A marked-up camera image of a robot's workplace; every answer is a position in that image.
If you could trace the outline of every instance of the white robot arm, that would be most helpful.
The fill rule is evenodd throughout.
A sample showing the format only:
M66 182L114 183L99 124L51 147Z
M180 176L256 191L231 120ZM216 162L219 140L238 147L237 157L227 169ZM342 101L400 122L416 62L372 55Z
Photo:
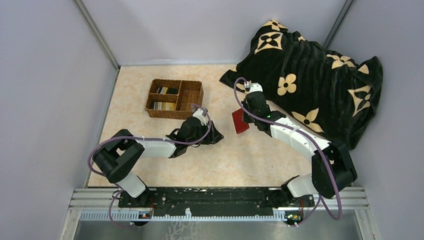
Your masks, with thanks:
M338 142L330 142L321 136L308 133L305 130L305 126L291 121L282 112L271 111L269 105L266 103L260 84L253 83L246 87L249 88L249 92L242 101L244 108L260 118L288 125L293 130L256 120L247 113L244 113L242 116L243 122L254 123L260 131L267 133L272 138L285 142L311 161L311 174L293 177L281 186L286 201L296 202L296 199L302 196L313 194L321 194L328 199L335 195L323 161L328 161L330 164L331 174L334 176L339 191L357 179L358 176L349 151L344 145ZM303 132L308 134L317 143L326 155L325 159L322 159L316 148L308 139L297 132L297 129L303 130Z
M224 138L215 128L214 123L208 121L205 111L201 108L197 109L180 128L174 129L163 139L144 137L130 139L133 137L130 131L122 129L112 138L129 137L129 139L106 143L93 154L92 159L110 183L118 185L131 197L137 198L146 190L144 182L131 172L139 158L176 158L186 152L191 141L199 140L207 133L209 124L210 131L199 144L216 144Z

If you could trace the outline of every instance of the book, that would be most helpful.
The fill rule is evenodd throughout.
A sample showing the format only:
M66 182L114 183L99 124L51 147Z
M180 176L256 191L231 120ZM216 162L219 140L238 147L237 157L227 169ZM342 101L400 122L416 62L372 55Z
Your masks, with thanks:
M166 86L160 86L156 89L157 94L178 94L178 89ZM177 107L173 102L153 102L152 109L163 111L174 111Z

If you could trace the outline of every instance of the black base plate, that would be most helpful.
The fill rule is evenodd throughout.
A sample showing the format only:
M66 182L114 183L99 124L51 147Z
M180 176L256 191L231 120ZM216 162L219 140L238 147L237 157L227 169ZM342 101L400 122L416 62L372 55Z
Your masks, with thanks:
M313 207L310 195L299 202L287 204L281 190L269 187L150 187L141 196L132 198L127 192L119 197L120 208L149 208L154 215L184 216L190 208L194 217L272 216L273 208Z

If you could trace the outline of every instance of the black blanket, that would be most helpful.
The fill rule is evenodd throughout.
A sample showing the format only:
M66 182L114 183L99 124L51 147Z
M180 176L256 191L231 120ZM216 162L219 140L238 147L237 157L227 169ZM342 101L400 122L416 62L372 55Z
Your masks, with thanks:
M267 100L305 126L354 149L376 114L383 67L376 56L356 64L272 20L251 40L249 55L219 81L233 87L238 77L261 84Z

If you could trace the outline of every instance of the wicker basket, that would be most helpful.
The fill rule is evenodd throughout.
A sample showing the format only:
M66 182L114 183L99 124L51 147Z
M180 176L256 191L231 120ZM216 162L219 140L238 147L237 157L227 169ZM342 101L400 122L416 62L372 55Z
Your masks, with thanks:
M178 94L156 93L159 87L178 89ZM202 105L203 89L201 81L154 79L151 82L145 110L151 118L182 119L193 115L192 104ZM175 103L175 110L156 110L154 102Z

